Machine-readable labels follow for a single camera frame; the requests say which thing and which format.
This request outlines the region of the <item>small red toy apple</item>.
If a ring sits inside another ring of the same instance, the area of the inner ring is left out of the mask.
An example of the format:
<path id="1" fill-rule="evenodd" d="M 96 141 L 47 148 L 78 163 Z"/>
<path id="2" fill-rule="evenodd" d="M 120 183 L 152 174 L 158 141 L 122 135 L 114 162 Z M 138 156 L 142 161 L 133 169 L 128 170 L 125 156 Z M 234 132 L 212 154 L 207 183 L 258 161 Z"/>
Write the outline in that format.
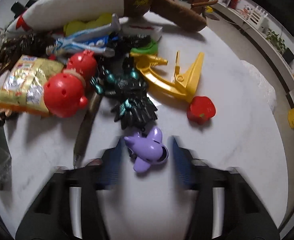
<path id="1" fill-rule="evenodd" d="M 209 121 L 215 115 L 214 103 L 206 96 L 195 96 L 187 108 L 188 120 L 199 125 Z"/>

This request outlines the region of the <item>black teal action figure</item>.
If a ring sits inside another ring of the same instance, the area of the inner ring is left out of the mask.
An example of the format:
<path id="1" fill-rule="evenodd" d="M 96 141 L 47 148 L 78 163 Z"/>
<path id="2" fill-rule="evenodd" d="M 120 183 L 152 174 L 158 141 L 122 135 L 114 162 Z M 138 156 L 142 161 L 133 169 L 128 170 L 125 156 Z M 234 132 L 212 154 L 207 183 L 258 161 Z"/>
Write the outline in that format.
<path id="1" fill-rule="evenodd" d="M 90 84 L 97 94 L 116 100 L 111 112 L 121 129 L 135 127 L 144 131 L 147 124 L 157 120 L 158 109 L 147 96 L 149 85 L 135 68 L 133 57 L 123 59 L 119 73 L 111 58 L 99 56 L 97 63 L 97 74 Z"/>

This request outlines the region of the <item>white red flat box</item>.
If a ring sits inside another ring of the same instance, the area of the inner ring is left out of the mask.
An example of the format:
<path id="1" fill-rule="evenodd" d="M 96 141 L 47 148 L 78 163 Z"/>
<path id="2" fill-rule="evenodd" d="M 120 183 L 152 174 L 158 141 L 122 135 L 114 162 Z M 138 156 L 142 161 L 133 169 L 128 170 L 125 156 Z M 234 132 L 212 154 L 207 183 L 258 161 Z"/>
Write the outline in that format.
<path id="1" fill-rule="evenodd" d="M 156 42 L 161 39 L 163 33 L 163 28 L 155 25 L 124 24 L 121 30 L 125 35 L 149 35 Z"/>

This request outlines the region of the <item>yellow snack bag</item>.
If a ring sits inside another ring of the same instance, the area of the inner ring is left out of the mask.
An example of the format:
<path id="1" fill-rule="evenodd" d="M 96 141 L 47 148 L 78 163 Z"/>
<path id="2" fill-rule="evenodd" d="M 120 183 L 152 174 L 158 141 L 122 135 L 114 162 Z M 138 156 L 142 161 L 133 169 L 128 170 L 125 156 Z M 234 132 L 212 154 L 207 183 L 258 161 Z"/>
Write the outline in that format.
<path id="1" fill-rule="evenodd" d="M 0 88 L 0 108 L 50 115 L 44 104 L 44 84 L 63 68 L 58 61 L 22 55 Z"/>

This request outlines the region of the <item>white and brown plush knife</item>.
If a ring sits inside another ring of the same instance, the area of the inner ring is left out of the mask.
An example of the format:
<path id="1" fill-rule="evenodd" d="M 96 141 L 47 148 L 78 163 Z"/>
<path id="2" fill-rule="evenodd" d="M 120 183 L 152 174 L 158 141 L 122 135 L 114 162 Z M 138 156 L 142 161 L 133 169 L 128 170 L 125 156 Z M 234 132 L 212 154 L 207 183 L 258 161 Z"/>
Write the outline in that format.
<path id="1" fill-rule="evenodd" d="M 148 11 L 186 31 L 198 32 L 207 25 L 204 17 L 172 0 L 38 0 L 8 25 L 6 33 L 55 30 L 71 21 L 96 20 L 104 13 L 139 18 Z"/>

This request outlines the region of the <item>purple toy figure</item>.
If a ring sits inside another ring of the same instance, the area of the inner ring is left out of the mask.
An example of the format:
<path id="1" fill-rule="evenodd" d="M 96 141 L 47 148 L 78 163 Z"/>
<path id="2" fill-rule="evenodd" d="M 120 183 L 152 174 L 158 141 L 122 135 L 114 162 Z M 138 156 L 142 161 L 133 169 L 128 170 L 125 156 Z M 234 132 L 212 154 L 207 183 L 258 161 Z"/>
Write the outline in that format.
<path id="1" fill-rule="evenodd" d="M 124 137 L 126 147 L 134 158 L 133 169 L 137 173 L 147 172 L 153 165 L 162 165 L 169 157 L 167 147 L 162 143 L 163 133 L 157 126 L 147 136 L 140 132 Z"/>

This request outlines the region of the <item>dark pen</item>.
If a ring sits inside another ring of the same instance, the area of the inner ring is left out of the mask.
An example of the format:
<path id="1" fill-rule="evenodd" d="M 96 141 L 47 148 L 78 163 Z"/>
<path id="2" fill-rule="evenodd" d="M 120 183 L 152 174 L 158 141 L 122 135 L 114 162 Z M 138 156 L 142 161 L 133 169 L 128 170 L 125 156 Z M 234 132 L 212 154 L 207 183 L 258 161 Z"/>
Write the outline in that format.
<path id="1" fill-rule="evenodd" d="M 88 105 L 83 121 L 80 125 L 78 135 L 74 145 L 74 168 L 80 167 L 86 154 L 88 142 L 91 135 L 92 126 L 99 110 L 102 96 L 94 92 Z"/>

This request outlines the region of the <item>blue white toothpaste tube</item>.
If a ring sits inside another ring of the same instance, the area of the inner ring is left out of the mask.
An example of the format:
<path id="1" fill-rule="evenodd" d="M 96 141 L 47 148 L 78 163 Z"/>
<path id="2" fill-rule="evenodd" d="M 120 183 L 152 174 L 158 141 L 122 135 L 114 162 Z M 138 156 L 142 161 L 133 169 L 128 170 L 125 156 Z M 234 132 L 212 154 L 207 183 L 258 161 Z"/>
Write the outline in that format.
<path id="1" fill-rule="evenodd" d="M 120 30 L 119 18 L 116 14 L 112 14 L 112 21 L 107 25 L 94 29 L 81 30 L 67 37 L 58 38 L 54 45 L 46 48 L 46 54 L 60 56 L 89 50 L 97 55 L 114 57 L 114 49 L 108 48 L 108 41 L 104 42 L 103 38 L 108 37 L 111 33 L 117 33 Z"/>

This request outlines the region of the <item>long white tv cabinet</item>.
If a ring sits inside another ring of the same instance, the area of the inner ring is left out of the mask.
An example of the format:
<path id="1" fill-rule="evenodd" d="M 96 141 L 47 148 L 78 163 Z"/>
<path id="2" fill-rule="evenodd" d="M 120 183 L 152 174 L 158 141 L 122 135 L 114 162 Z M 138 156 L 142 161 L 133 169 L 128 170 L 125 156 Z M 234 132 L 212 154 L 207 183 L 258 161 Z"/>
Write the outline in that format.
<path id="1" fill-rule="evenodd" d="M 258 44 L 258 46 L 264 51 L 264 53 L 266 53 L 267 57 L 277 68 L 289 91 L 294 90 L 294 76 L 291 72 L 290 66 L 286 63 L 285 59 L 277 51 L 277 49 L 266 40 L 263 34 L 250 25 L 249 21 L 242 18 L 236 10 L 224 7 L 220 3 L 212 5 L 212 7 L 238 25 Z"/>

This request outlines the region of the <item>white fluffy stool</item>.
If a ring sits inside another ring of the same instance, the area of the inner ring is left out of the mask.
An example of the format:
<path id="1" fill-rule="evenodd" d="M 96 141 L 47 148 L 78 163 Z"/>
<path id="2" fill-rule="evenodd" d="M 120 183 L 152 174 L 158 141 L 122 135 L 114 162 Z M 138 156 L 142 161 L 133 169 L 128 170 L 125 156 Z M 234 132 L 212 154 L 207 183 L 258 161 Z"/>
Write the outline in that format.
<path id="1" fill-rule="evenodd" d="M 245 60 L 241 60 L 242 65 L 249 71 L 250 76 L 258 86 L 265 101 L 268 103 L 272 113 L 275 112 L 277 106 L 276 91 L 268 82 L 264 75 L 253 65 Z"/>

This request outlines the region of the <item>green round toy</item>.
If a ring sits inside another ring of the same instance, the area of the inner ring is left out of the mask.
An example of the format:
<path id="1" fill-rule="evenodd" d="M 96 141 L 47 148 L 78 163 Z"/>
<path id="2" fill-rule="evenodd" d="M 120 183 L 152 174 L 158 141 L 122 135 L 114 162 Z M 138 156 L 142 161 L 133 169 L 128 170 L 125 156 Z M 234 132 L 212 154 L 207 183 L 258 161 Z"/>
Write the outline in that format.
<path id="1" fill-rule="evenodd" d="M 132 48 L 131 53 L 158 55 L 158 43 L 154 40 L 151 40 L 151 42 L 144 47 Z"/>

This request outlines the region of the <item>yellow plastic toy piece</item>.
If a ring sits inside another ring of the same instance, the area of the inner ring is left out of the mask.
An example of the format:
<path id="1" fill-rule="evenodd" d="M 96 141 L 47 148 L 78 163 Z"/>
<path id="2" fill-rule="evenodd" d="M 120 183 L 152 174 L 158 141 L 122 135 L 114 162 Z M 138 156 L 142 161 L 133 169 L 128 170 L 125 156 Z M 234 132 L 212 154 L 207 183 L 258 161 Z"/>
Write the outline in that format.
<path id="1" fill-rule="evenodd" d="M 134 58 L 134 65 L 141 75 L 161 93 L 167 94 L 175 99 L 190 103 L 195 96 L 202 72 L 204 53 L 200 52 L 196 60 L 185 73 L 180 72 L 180 52 L 176 53 L 173 80 L 169 81 L 161 77 L 154 70 L 155 66 L 167 65 L 168 61 L 161 57 L 149 54 L 129 54 Z"/>

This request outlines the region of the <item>red wind-up toy figure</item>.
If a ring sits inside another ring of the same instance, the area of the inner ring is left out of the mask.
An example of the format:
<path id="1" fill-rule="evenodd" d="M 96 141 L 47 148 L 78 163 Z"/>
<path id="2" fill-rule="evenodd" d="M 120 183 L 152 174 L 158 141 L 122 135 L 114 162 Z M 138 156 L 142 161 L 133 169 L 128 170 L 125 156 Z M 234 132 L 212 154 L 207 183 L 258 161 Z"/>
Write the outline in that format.
<path id="1" fill-rule="evenodd" d="M 48 111 L 60 118 L 68 118 L 86 108 L 86 89 L 96 74 L 97 61 L 91 50 L 72 55 L 62 72 L 52 76 L 44 85 L 44 104 Z"/>

